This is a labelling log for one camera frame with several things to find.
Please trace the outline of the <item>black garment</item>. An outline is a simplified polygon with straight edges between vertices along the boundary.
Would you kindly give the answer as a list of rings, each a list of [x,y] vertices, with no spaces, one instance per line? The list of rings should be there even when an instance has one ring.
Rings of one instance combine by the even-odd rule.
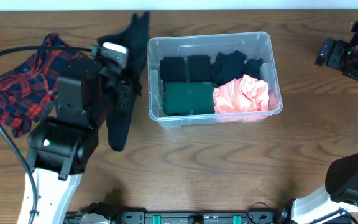
[[[129,50],[126,67],[119,78],[108,82],[117,95],[114,109],[108,115],[108,143],[112,150],[122,151],[125,148],[131,125],[134,103],[141,94],[140,76],[147,60],[147,42],[149,40],[148,11],[143,15],[132,15],[130,24],[118,34],[105,35],[97,39],[98,45],[106,42],[121,45]]]

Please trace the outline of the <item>dark green cloth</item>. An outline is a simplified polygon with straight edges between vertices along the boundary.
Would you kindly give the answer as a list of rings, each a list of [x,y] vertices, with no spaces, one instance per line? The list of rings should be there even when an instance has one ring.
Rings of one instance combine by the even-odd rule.
[[[163,111],[167,116],[214,114],[213,82],[166,82]]]

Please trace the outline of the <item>black cloth bundle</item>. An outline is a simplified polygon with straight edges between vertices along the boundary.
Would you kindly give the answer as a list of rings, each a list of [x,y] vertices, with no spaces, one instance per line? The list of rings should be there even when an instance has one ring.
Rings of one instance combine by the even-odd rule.
[[[165,57],[160,61],[160,78],[165,82],[210,82],[210,56]]]

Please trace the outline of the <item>pink cloth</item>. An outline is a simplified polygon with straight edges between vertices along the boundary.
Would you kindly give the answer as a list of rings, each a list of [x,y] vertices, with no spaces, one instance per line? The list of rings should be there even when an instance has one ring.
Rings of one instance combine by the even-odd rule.
[[[216,87],[213,101],[214,118],[220,123],[262,121],[283,109],[277,90],[248,75]]]

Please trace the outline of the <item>dark navy cloth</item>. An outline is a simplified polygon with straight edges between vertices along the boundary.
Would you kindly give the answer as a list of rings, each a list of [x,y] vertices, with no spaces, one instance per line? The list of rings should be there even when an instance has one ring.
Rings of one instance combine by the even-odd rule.
[[[243,75],[260,80],[263,62],[262,59],[248,58],[246,54],[238,50],[228,55],[220,52],[211,66],[211,79],[218,86],[224,85],[233,79],[242,78]]]

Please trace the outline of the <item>red navy plaid shirt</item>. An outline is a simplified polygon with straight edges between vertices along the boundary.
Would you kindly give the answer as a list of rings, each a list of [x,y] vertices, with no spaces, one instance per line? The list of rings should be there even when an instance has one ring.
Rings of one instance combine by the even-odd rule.
[[[0,123],[18,138],[38,122],[58,94],[58,76],[68,60],[87,57],[74,50],[38,50],[18,67],[0,75]]]

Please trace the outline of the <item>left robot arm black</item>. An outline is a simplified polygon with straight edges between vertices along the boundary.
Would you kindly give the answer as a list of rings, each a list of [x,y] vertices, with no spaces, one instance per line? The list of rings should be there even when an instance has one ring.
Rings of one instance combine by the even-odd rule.
[[[111,149],[124,149],[138,89],[139,75],[128,66],[101,57],[67,61],[58,100],[45,107],[29,135],[30,173],[18,223],[63,223],[102,124]]]

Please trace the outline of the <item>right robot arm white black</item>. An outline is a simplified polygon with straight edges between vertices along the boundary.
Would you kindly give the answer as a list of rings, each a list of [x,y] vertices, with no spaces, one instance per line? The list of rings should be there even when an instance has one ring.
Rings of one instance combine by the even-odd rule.
[[[358,81],[358,21],[349,42],[327,39],[315,63],[340,70]],[[358,152],[335,160],[329,166],[325,184],[303,198],[292,200],[276,218],[276,223],[325,223],[358,212]]]

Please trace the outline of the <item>clear plastic storage bin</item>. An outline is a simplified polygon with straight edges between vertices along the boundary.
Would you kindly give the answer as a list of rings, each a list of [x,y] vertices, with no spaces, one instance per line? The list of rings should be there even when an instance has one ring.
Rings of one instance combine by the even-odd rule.
[[[248,58],[262,59],[261,78],[268,83],[269,110],[249,113],[168,116],[163,111],[164,84],[160,78],[160,61],[164,57],[208,55],[213,63],[218,53],[240,51]],[[283,109],[272,41],[266,32],[154,37],[147,44],[148,111],[163,128],[230,122],[260,122]]]

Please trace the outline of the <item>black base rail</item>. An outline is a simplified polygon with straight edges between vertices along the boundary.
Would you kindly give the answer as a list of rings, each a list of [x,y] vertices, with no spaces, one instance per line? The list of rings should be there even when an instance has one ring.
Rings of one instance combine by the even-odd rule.
[[[253,208],[245,212],[148,212],[144,209],[120,210],[99,202],[83,211],[67,213],[64,224],[250,224],[291,223],[274,208]]]

